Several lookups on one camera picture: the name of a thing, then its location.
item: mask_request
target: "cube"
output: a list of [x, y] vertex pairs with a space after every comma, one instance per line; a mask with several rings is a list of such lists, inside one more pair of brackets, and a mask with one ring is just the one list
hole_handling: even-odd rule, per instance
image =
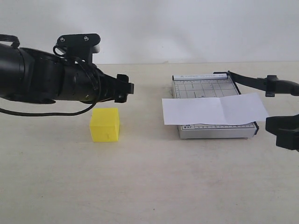
[[120, 129], [118, 109], [93, 109], [89, 127], [93, 142], [118, 141]]

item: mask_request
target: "white paper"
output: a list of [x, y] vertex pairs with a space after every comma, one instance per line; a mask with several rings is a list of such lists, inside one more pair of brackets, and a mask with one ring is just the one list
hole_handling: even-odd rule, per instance
[[228, 97], [162, 99], [165, 125], [244, 125], [269, 116], [257, 93]]

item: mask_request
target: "table surface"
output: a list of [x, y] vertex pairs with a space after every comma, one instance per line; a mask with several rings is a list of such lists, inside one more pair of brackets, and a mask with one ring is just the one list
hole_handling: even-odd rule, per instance
[[[264, 129], [252, 139], [180, 140], [165, 126], [162, 98], [173, 74], [230, 70], [299, 82], [298, 62], [99, 65], [128, 74], [135, 93], [118, 107], [118, 142], [93, 143], [91, 112], [76, 117], [0, 114], [2, 224], [297, 224], [299, 153], [275, 146]], [[270, 116], [299, 113], [299, 98], [258, 92]], [[28, 105], [22, 112], [74, 112], [86, 105]]]

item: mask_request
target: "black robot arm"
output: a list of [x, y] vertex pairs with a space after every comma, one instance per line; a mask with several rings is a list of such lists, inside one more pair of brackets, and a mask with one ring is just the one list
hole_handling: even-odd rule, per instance
[[[265, 91], [266, 97], [275, 97], [276, 93], [299, 96], [298, 83], [279, 80], [275, 75], [268, 75], [266, 78], [250, 78], [231, 71], [223, 73], [231, 76], [236, 83]], [[276, 136], [278, 147], [299, 151], [299, 114], [268, 117], [266, 118], [265, 129]]]
[[134, 93], [127, 75], [106, 75], [92, 62], [99, 52], [97, 34], [63, 35], [53, 54], [19, 48], [16, 36], [0, 35], [0, 97], [34, 104], [53, 104], [56, 100], [80, 101], [90, 106], [74, 113], [22, 113], [0, 109], [18, 116], [73, 116], [92, 109], [98, 102], [125, 103]]

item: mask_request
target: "paper cutter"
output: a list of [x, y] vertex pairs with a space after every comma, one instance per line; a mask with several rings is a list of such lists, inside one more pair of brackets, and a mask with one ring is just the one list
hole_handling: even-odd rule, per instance
[[[241, 94], [227, 73], [172, 76], [174, 98], [224, 97]], [[180, 125], [181, 139], [252, 138], [259, 127], [256, 122], [245, 125]]]

